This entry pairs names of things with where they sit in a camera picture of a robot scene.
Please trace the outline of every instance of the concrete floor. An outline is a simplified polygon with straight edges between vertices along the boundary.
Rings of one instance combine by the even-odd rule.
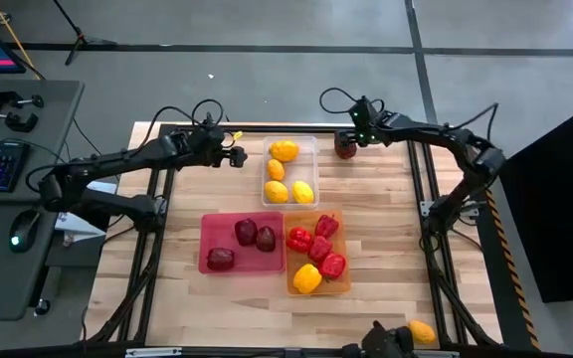
[[[132,124],[149,120],[161,106],[191,109],[205,97],[221,101],[236,121],[347,122],[347,117],[318,107],[319,93],[333,86],[381,97],[388,109],[417,120],[452,124],[498,101],[492,141],[508,155],[573,114],[569,0],[62,3],[89,35],[121,44],[319,47],[280,54],[85,52],[69,67],[63,65],[67,53],[29,52],[48,79],[86,83],[77,118],[104,152],[125,146]],[[13,28],[24,43],[69,43],[74,38],[50,0],[0,0],[0,7],[12,13]],[[413,13],[418,23],[414,33],[407,16]],[[3,29],[0,36],[10,39]],[[427,54],[447,55],[423,55],[420,45],[432,49]],[[322,48],[329,46],[385,47],[388,53],[339,54]],[[334,104],[346,105],[340,98],[332,98],[329,106]],[[168,114],[163,119],[175,118]],[[485,133],[486,125],[482,119],[470,128]],[[76,132],[68,140],[73,155],[92,152]],[[500,197],[500,187],[494,193]],[[497,201],[501,213],[507,212]],[[516,230],[508,229],[508,213],[501,215],[543,350],[573,353],[573,302],[540,302]],[[0,349],[78,339],[80,310],[91,287],[91,279],[65,279],[67,306],[43,317],[41,331],[26,328],[35,324],[31,317],[1,323]]]

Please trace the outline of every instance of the wooden work surface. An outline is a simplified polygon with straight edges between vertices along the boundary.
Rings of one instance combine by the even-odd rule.
[[[135,124],[130,147],[141,142],[148,124]],[[361,342],[374,319],[388,328],[411,319],[435,327],[426,262],[418,246],[420,229],[406,143],[360,148],[354,158],[341,160],[333,151],[332,135],[316,136],[318,209],[343,211],[352,276],[348,293],[290,296],[285,273],[198,272],[203,215],[265,210],[260,195],[266,135],[245,133],[238,141],[249,154],[242,169],[223,164],[220,169],[185,168],[176,175],[147,344],[338,348]],[[434,148],[433,154],[440,190],[448,193],[461,172],[448,151]],[[149,170],[123,174],[119,194],[144,194],[148,178]],[[123,220],[108,234],[130,225]],[[456,228],[477,239],[476,228],[461,224]],[[135,242],[132,231],[104,247],[86,318],[89,335],[100,329],[125,295]],[[482,253],[455,234],[450,235],[450,245],[463,302],[489,336],[501,341]],[[139,307],[134,310],[136,317]],[[449,333],[456,339],[448,304],[445,312]]]

